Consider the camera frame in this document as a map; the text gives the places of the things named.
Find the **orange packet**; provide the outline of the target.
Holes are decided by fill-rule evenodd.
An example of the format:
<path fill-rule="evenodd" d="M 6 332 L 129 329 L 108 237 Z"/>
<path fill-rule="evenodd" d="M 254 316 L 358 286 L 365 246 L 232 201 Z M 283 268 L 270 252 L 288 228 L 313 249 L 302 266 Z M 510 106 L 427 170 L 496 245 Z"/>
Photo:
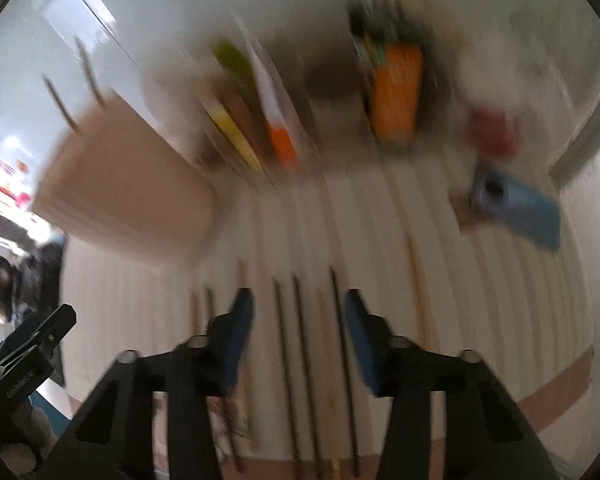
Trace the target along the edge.
<path fill-rule="evenodd" d="M 414 136 L 424 68 L 419 44 L 374 45 L 370 125 L 382 142 L 408 141 Z"/>

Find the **blue smartphone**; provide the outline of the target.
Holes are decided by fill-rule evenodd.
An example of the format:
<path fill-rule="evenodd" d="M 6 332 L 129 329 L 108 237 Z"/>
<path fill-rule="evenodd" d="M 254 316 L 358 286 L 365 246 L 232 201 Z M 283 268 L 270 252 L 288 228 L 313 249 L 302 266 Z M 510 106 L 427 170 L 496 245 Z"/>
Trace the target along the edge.
<path fill-rule="evenodd" d="M 557 203 L 486 160 L 479 159 L 475 166 L 470 203 L 474 211 L 550 252 L 558 252 L 562 211 Z"/>

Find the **red plastic bag item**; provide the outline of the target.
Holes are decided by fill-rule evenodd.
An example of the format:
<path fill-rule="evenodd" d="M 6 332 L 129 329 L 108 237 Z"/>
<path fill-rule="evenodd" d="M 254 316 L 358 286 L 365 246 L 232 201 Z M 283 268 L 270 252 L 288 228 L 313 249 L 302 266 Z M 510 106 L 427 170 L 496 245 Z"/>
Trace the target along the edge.
<path fill-rule="evenodd" d="M 520 150 L 520 120 L 502 110 L 471 107 L 467 134 L 478 154 L 492 160 L 512 160 Z"/>

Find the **brown label card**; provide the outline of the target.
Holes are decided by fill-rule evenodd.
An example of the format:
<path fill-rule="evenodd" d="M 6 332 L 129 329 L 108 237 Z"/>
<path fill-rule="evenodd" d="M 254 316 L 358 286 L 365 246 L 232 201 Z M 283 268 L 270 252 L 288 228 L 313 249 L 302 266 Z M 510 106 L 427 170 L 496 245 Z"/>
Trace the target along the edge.
<path fill-rule="evenodd" d="M 477 229 L 480 224 L 489 220 L 487 216 L 474 207 L 471 196 L 467 192 L 450 194 L 449 201 L 454 211 L 458 228 L 461 231 Z"/>

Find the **cream utensil holder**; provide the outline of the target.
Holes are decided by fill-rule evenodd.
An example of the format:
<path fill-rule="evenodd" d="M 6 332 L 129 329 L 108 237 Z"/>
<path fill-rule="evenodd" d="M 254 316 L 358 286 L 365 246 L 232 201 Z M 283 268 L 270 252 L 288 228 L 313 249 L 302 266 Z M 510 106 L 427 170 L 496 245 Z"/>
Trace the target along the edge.
<path fill-rule="evenodd" d="M 32 209 L 86 242 L 176 263 L 204 246 L 215 206 L 211 183 L 111 92 L 60 142 Z"/>

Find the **light wooden chopstick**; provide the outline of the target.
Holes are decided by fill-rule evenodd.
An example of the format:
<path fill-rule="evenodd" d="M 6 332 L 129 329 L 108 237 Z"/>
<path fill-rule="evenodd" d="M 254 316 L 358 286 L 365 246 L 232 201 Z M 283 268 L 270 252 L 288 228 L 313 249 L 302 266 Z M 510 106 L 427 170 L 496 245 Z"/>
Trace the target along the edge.
<path fill-rule="evenodd" d="M 235 393 L 239 434 L 242 440 L 244 440 L 245 446 L 253 448 L 256 443 L 256 436 L 254 435 L 253 425 L 252 373 L 249 344 L 246 344 L 245 350 L 242 352 L 239 380 Z"/>
<path fill-rule="evenodd" d="M 432 316 L 429 289 L 426 283 L 426 274 L 422 267 L 422 259 L 413 237 L 408 236 L 405 244 L 408 261 L 410 262 L 419 341 L 425 349 L 437 351 L 439 349 L 439 339 L 436 323 Z"/>
<path fill-rule="evenodd" d="M 332 333 L 324 294 L 316 291 L 318 317 L 320 318 L 321 352 L 324 370 L 326 437 L 332 478 L 341 479 L 340 446 L 338 437 L 338 408 L 335 391 L 335 372 L 332 367 Z"/>

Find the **clear plastic organizer tray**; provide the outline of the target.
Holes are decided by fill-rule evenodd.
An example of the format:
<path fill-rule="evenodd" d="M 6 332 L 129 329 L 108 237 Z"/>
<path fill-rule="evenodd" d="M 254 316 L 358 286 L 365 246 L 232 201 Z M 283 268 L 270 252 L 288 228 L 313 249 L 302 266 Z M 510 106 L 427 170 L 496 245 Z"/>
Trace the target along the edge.
<path fill-rule="evenodd" d="M 184 54 L 198 108 L 200 162 L 227 167 L 248 179 L 272 179 L 285 170 L 265 120 L 247 41 L 215 34 Z M 256 33 L 265 73 L 277 84 L 291 136 L 309 159 L 364 158 L 373 144 L 406 153 L 432 143 L 450 105 L 450 80 L 430 47 L 422 48 L 422 80 L 410 140 L 380 140 L 367 118 L 366 82 L 358 62 L 365 44 L 344 33 L 342 18 L 316 22 L 294 15 Z"/>

